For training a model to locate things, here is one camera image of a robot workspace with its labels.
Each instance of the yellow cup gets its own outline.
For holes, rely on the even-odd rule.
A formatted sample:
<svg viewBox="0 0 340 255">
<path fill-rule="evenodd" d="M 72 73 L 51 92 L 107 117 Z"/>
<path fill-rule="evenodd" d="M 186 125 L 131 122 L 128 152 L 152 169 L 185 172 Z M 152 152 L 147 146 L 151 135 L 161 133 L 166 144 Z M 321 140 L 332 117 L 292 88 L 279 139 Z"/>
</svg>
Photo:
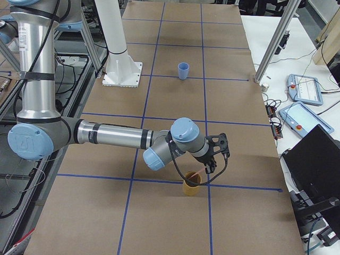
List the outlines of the yellow cup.
<svg viewBox="0 0 340 255">
<path fill-rule="evenodd" d="M 200 174 L 195 175 L 193 178 L 190 178 L 190 176 L 194 175 L 196 172 L 190 171 L 185 174 L 185 178 L 189 179 L 190 181 L 194 183 L 201 183 L 202 177 Z M 200 190 L 200 186 L 192 185 L 188 183 L 187 181 L 183 180 L 183 192 L 187 196 L 194 196 L 196 195 Z"/>
</svg>

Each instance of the metal pole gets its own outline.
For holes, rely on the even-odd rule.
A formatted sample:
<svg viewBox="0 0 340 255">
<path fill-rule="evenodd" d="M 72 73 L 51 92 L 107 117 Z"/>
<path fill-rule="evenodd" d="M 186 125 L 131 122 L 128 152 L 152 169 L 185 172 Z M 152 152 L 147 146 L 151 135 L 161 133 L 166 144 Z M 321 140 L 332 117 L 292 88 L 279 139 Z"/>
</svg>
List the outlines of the metal pole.
<svg viewBox="0 0 340 255">
<path fill-rule="evenodd" d="M 94 40 L 92 38 L 89 26 L 87 25 L 86 18 L 85 18 L 83 11 L 81 11 L 81 19 L 83 21 L 83 26 L 82 26 L 80 32 L 81 32 L 81 35 L 82 35 L 83 40 L 85 42 L 86 49 L 89 52 L 91 61 L 94 65 L 94 67 L 95 67 L 96 72 L 98 73 L 100 71 L 101 62 L 100 62 L 98 53 L 95 49 L 95 43 L 94 43 Z"/>
<path fill-rule="evenodd" d="M 256 72 L 256 75 L 254 77 L 254 81 L 256 83 L 259 83 L 262 79 L 263 75 L 265 74 L 265 71 L 275 53 L 275 50 L 277 46 L 279 45 L 290 21 L 292 20 L 294 13 L 299 7 L 301 0 L 290 0 L 288 3 L 287 8 L 285 9 L 282 18 L 280 19 L 280 22 L 275 30 L 275 33 L 268 45 L 268 48 L 266 50 L 266 53 L 261 61 L 261 64 Z"/>
<path fill-rule="evenodd" d="M 0 40 L 0 53 L 5 57 L 5 59 L 13 66 L 16 72 L 20 72 L 20 62 L 13 55 L 11 50 Z"/>
</svg>

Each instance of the blue plastic cap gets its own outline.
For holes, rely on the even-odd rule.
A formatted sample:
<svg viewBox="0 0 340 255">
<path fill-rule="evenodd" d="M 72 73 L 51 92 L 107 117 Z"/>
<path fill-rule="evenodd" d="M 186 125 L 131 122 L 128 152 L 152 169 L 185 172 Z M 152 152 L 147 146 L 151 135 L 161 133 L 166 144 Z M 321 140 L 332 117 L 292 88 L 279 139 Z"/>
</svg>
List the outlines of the blue plastic cap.
<svg viewBox="0 0 340 255">
<path fill-rule="evenodd" d="M 165 166 L 161 158 L 151 148 L 144 151 L 143 158 L 151 170 L 158 171 Z"/>
<path fill-rule="evenodd" d="M 21 158 L 39 160 L 54 151 L 51 138 L 41 128 L 26 123 L 12 127 L 8 133 L 8 144 Z"/>
<path fill-rule="evenodd" d="M 15 19 L 13 18 L 13 16 L 11 16 L 10 14 L 1 16 L 1 17 L 0 17 L 0 20 L 3 20 L 3 21 L 15 21 Z"/>
<path fill-rule="evenodd" d="M 189 118 L 179 118 L 170 129 L 172 137 L 178 142 L 191 142 L 200 133 L 198 126 Z"/>
<path fill-rule="evenodd" d="M 12 40 L 11 37 L 9 37 L 8 35 L 1 33 L 0 32 L 0 40 L 4 43 L 4 44 L 8 44 L 10 43 L 10 41 Z"/>
<path fill-rule="evenodd" d="M 7 0 L 12 5 L 17 5 L 17 6 L 27 6 L 31 4 L 35 4 L 40 0 Z"/>
<path fill-rule="evenodd" d="M 83 22 L 75 22 L 75 23 L 60 23 L 59 27 L 56 28 L 58 31 L 62 32 L 79 32 L 83 27 Z"/>
</svg>

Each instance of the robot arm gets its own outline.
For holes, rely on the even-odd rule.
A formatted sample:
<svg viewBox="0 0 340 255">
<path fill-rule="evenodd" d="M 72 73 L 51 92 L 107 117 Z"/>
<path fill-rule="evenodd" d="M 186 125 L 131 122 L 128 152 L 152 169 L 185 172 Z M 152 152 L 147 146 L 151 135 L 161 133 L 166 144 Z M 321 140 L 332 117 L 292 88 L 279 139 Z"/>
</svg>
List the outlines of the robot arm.
<svg viewBox="0 0 340 255">
<path fill-rule="evenodd" d="M 186 151 L 207 167 L 207 174 L 215 170 L 215 154 L 222 153 L 227 161 L 226 135 L 205 137 L 188 118 L 175 121 L 170 131 L 152 131 L 61 117 L 54 103 L 53 30 L 59 22 L 67 24 L 65 29 L 77 28 L 81 22 L 80 0 L 8 2 L 13 5 L 11 14 L 19 29 L 23 102 L 16 116 L 18 124 L 8 134 L 8 143 L 20 157 L 38 160 L 65 145 L 91 142 L 144 149 L 144 160 L 153 170 L 175 162 Z"/>
</svg>

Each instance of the blue and white device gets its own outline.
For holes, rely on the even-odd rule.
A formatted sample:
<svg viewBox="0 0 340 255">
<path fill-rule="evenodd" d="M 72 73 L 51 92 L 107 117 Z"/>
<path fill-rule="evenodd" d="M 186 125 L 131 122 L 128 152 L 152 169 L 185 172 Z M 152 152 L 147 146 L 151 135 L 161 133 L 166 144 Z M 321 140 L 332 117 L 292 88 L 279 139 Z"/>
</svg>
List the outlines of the blue and white device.
<svg viewBox="0 0 340 255">
<path fill-rule="evenodd" d="M 329 134 L 334 131 L 328 123 L 302 102 L 296 102 L 281 109 L 279 114 L 283 121 L 301 137 L 307 135 L 317 124 L 320 124 Z"/>
<path fill-rule="evenodd" d="M 323 105 L 318 79 L 315 77 L 290 74 L 287 89 L 293 101 L 300 101 L 309 105 Z"/>
</svg>

